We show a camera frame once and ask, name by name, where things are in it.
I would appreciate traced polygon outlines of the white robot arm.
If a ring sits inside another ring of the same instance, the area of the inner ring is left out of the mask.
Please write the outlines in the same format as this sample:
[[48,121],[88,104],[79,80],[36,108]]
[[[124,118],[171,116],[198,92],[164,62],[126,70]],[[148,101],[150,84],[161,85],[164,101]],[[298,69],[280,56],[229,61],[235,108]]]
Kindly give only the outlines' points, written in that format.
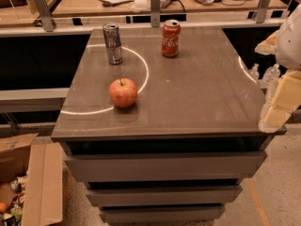
[[259,129],[264,133],[279,130],[301,105],[301,5],[255,51],[262,55],[275,55],[276,63],[287,69],[273,79],[266,91]]

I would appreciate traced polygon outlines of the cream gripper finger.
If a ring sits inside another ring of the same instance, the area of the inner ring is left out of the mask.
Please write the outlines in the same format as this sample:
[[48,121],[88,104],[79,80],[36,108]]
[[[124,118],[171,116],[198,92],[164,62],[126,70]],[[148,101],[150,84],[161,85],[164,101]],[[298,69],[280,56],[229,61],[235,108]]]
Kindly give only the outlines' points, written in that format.
[[301,105],[301,72],[288,71],[273,80],[262,108],[262,128],[280,129]]

